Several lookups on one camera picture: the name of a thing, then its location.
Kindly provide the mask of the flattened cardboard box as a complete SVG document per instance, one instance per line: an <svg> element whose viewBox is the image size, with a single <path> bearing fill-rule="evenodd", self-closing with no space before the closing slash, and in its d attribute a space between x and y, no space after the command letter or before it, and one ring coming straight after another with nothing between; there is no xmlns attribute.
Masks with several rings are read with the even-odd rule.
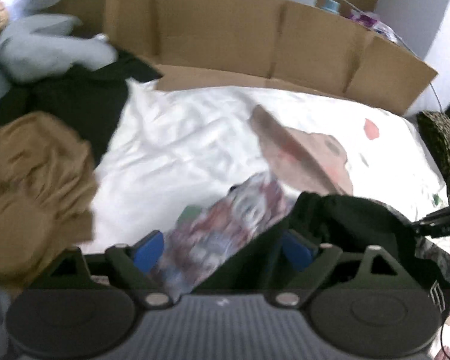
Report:
<svg viewBox="0 0 450 360"><path fill-rule="evenodd" d="M402 116L436 77L361 24L289 0L61 0L52 12L159 68L164 90L285 89Z"/></svg>

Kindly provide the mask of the mustard brown garment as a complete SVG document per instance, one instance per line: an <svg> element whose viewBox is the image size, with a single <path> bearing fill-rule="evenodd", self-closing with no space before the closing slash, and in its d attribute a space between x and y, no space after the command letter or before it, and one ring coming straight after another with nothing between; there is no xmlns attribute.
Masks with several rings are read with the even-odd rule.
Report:
<svg viewBox="0 0 450 360"><path fill-rule="evenodd" d="M97 192L88 141L33 112L0 127L0 284L23 287L92 239Z"/></svg>

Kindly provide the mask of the black garment with patterned lining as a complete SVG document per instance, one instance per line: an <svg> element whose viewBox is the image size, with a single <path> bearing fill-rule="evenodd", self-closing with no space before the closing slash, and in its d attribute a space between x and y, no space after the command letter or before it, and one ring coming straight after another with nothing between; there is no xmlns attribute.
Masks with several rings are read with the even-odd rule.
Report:
<svg viewBox="0 0 450 360"><path fill-rule="evenodd" d="M280 289L329 243L351 254L379 245L423 288L450 292L450 256L384 203L302 193L291 199L278 180L258 173L208 208L187 208L165 235L151 272L172 297L196 289Z"/></svg>

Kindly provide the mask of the blue cap detergent bottle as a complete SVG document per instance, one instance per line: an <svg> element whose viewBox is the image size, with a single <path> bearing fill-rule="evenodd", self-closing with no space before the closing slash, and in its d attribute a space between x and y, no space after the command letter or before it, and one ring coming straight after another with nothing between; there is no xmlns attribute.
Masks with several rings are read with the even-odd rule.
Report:
<svg viewBox="0 0 450 360"><path fill-rule="evenodd" d="M337 2L336 0L324 0L321 5L321 8L324 11L327 11L334 15L339 15L341 4L339 2Z"/></svg>

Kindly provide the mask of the black garment on bed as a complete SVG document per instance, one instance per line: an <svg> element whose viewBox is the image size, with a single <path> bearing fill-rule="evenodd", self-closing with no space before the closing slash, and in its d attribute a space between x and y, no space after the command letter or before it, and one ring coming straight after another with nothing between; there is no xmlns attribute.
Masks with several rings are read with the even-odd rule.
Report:
<svg viewBox="0 0 450 360"><path fill-rule="evenodd" d="M0 100L0 126L35 111L49 113L90 142L99 164L128 100L127 80L148 83L161 77L153 66L120 49L116 62L96 71L75 64L60 76L12 85Z"/></svg>

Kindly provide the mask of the light blue garment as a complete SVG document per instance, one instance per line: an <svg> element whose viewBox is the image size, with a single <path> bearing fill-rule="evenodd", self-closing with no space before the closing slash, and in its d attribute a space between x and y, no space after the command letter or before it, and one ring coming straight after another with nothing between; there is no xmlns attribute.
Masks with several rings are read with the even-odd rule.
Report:
<svg viewBox="0 0 450 360"><path fill-rule="evenodd" d="M60 0L0 0L0 96L11 82L56 77L78 64L96 71L118 58L99 37L72 36L80 20L46 14Z"/></svg>

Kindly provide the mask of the leopard print garment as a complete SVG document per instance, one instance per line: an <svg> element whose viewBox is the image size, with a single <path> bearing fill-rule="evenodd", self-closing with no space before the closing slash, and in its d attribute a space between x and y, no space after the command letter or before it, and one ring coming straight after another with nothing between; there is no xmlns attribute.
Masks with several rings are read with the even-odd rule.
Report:
<svg viewBox="0 0 450 360"><path fill-rule="evenodd" d="M450 203L450 117L441 112L424 111L418 114L417 122L419 134L445 181Z"/></svg>

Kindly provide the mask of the white bear print bedsheet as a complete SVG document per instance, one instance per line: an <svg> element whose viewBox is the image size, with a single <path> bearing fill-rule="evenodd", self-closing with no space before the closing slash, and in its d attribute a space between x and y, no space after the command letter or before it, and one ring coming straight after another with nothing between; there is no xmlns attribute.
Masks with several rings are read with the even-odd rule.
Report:
<svg viewBox="0 0 450 360"><path fill-rule="evenodd" d="M340 188L419 219L448 204L446 184L409 120L357 102L278 89L216 87L164 92L130 81L130 95L96 170L92 254L172 229L189 205L273 171L289 197L305 189L297 155L267 145L252 114L263 107L314 150Z"/></svg>

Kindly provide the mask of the purple white refill pouch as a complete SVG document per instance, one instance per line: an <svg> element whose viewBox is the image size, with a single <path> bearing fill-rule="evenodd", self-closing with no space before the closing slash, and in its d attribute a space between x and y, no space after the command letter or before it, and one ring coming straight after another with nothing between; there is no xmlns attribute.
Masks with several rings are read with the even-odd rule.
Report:
<svg viewBox="0 0 450 360"><path fill-rule="evenodd" d="M361 24L367 29L379 33L384 38L387 38L389 41L393 43L398 43L398 37L391 29L391 27L387 26L387 24L383 23L379 16L375 13L367 11L363 12L360 10L352 9L349 15L349 18L357 23Z"/></svg>

